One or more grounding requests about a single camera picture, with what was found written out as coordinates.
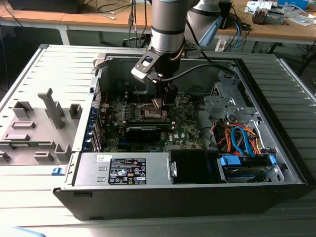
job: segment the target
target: wooden desk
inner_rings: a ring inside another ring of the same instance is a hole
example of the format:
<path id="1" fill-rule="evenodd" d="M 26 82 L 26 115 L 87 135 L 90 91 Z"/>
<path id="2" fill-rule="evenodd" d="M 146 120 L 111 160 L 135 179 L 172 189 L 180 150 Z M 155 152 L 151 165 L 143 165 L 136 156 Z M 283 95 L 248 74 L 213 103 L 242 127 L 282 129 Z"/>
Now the wooden desk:
<path id="1" fill-rule="evenodd" d="M 301 26 L 288 19 L 283 25 L 256 25 L 252 23 L 252 14 L 243 14 L 247 0 L 233 0 L 237 15 L 243 22 L 251 25 L 251 31 L 247 41 L 268 41 L 283 43 L 313 44 L 316 39 L 314 25 L 307 27 Z M 40 12 L 40 11 L 15 11 L 5 0 L 8 10 L 25 27 L 53 28 L 58 29 L 63 44 L 69 45 L 67 30 L 84 30 L 99 32 L 128 32 L 128 16 L 130 6 L 115 11 L 116 19 L 112 20 L 98 13 L 91 13 L 83 10 L 80 14 L 65 14 L 59 12 Z M 98 5 L 115 3 L 115 0 L 98 0 Z M 91 3 L 91 10 L 95 10 L 95 3 Z M 119 6 L 129 5 L 129 0 L 120 1 L 113 6 L 106 6 L 103 10 L 112 10 Z M 309 6 L 308 11 L 315 10 L 316 7 Z M 147 4 L 147 30 L 150 33 L 152 20 L 152 8 Z M 0 4 L 0 22 L 3 25 L 19 26 L 12 16 Z M 145 27 L 144 4 L 137 4 L 137 28 L 140 30 Z M 216 37 L 220 41 L 231 39 L 236 33 L 236 29 L 230 26 L 228 29 L 219 30 Z"/>
<path id="2" fill-rule="evenodd" d="M 102 4 L 112 4 L 117 1 L 115 0 L 98 0 L 98 5 L 101 6 Z M 111 11 L 112 9 L 118 8 L 120 6 L 129 5 L 130 1 L 120 1 L 118 4 L 113 6 L 108 6 L 102 8 L 102 10 Z M 137 28 L 144 28 L 145 27 L 145 9 L 144 4 L 137 4 Z M 108 17 L 105 17 L 98 13 L 91 13 L 83 10 L 81 14 L 65 14 L 61 18 L 62 24 L 70 24 L 70 25 L 84 25 L 84 26 L 103 26 L 103 27 L 121 27 L 121 28 L 128 28 L 128 17 L 131 11 L 131 7 L 124 7 L 122 9 L 116 10 L 115 15 L 106 14 L 108 16 L 113 16 L 116 19 L 112 20 Z M 150 29 L 152 26 L 152 6 L 147 4 L 147 28 Z"/>
<path id="3" fill-rule="evenodd" d="M 302 26 L 289 19 L 285 19 L 282 25 L 266 24 L 257 25 L 252 23 L 253 14 L 247 14 L 244 12 L 245 5 L 248 0 L 232 0 L 236 7 L 237 16 L 242 19 L 243 23 L 251 25 L 251 31 L 249 32 L 250 37 L 261 37 L 261 38 L 280 38 L 289 40 L 312 40 L 316 39 L 316 26 Z M 315 11 L 316 6 L 309 5 L 306 11 Z M 233 26 L 226 30 L 219 30 L 219 34 L 235 34 L 236 30 Z"/>

